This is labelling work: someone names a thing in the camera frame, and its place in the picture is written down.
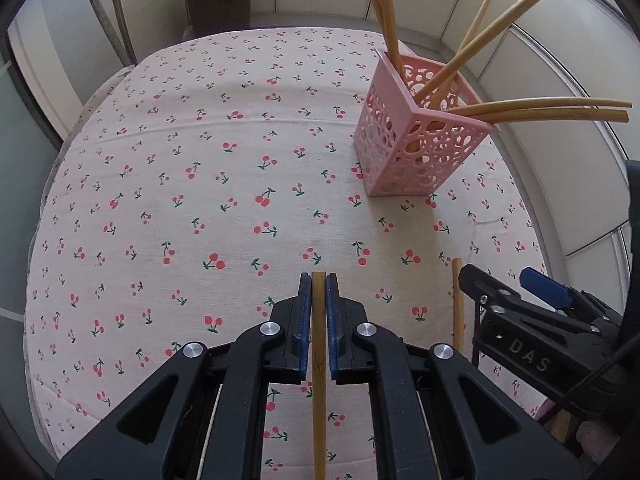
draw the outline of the metal screw head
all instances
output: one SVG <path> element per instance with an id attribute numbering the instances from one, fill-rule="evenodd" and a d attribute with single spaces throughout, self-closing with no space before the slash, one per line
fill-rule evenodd
<path id="1" fill-rule="evenodd" d="M 356 327 L 356 330 L 358 334 L 369 337 L 374 335 L 378 331 L 378 328 L 373 323 L 360 323 Z"/>
<path id="2" fill-rule="evenodd" d="M 198 357 L 203 350 L 204 347 L 200 343 L 189 343 L 182 347 L 182 353 L 187 357 Z"/>
<path id="3" fill-rule="evenodd" d="M 435 346 L 433 353 L 438 359 L 451 359 L 453 357 L 453 348 L 449 345 L 439 344 Z"/>
<path id="4" fill-rule="evenodd" d="M 280 331 L 280 325 L 274 321 L 267 321 L 260 325 L 260 332 L 264 335 L 276 335 Z"/>

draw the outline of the trash can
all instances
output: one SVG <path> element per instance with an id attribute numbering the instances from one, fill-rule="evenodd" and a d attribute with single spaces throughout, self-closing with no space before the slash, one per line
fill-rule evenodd
<path id="1" fill-rule="evenodd" d="M 251 0 L 186 0 L 189 22 L 196 38 L 247 30 Z"/>

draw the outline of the table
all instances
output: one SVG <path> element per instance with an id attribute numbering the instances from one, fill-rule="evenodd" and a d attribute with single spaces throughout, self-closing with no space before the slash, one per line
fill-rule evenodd
<path id="1" fill-rule="evenodd" d="M 300 272 L 336 272 L 370 320 L 428 347 L 451 341 L 454 257 L 514 288 L 544 270 L 489 138 L 429 197 L 366 196 L 351 136 L 382 46 L 338 28 L 201 38 L 145 59 L 89 114 L 54 170 L 28 283 L 34 418 L 58 457 L 181 345 L 266 319 Z M 535 412 L 540 394 L 482 362 Z M 313 385 L 272 386 L 263 477 L 310 479 Z M 327 478 L 374 478 L 366 387 L 330 385 L 327 409 Z"/>

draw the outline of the blue tab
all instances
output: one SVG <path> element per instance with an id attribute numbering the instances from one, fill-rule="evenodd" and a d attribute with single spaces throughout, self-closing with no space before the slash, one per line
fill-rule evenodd
<path id="1" fill-rule="evenodd" d="M 329 349 L 329 371 L 335 381 L 338 373 L 338 336 L 335 322 L 334 290 L 337 286 L 335 274 L 326 277 L 326 336 Z"/>
<path id="2" fill-rule="evenodd" d="M 572 299 L 566 286 L 555 282 L 531 267 L 522 269 L 520 286 L 558 310 L 571 305 Z"/>
<path id="3" fill-rule="evenodd" d="M 300 276 L 300 288 L 304 286 L 304 299 L 302 302 L 302 314 L 300 316 L 300 380 L 306 378 L 306 367 L 309 361 L 309 325 L 311 322 L 311 276 L 304 272 Z"/>

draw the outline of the metal pole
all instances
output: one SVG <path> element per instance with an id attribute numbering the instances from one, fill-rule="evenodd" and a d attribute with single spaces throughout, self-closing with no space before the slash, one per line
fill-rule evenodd
<path id="1" fill-rule="evenodd" d="M 122 36 L 122 43 L 124 43 L 124 48 L 129 55 L 129 59 L 132 60 L 134 64 L 138 64 L 138 60 L 136 59 L 136 53 L 133 51 L 133 45 L 131 44 L 131 38 L 129 36 L 129 31 L 127 30 L 127 22 L 124 19 L 124 11 L 122 10 L 122 1 L 121 0 L 111 0 L 113 2 L 113 10 L 116 13 L 116 21 L 118 22 L 118 28 L 120 29 L 120 35 Z"/>
<path id="2" fill-rule="evenodd" d="M 116 51 L 116 55 L 120 59 L 122 65 L 129 66 L 130 64 L 133 64 L 134 61 L 132 59 L 129 59 L 129 56 L 124 50 L 124 47 L 120 42 L 120 38 L 118 38 L 118 35 L 116 34 L 116 30 L 113 28 L 113 25 L 111 25 L 111 20 L 107 16 L 107 13 L 105 12 L 100 0 L 89 0 L 89 3 L 91 3 L 91 6 L 94 9 L 95 17 L 98 18 L 98 22 L 100 23 L 102 30 L 107 36 L 109 43 L 111 43 L 111 46 Z"/>

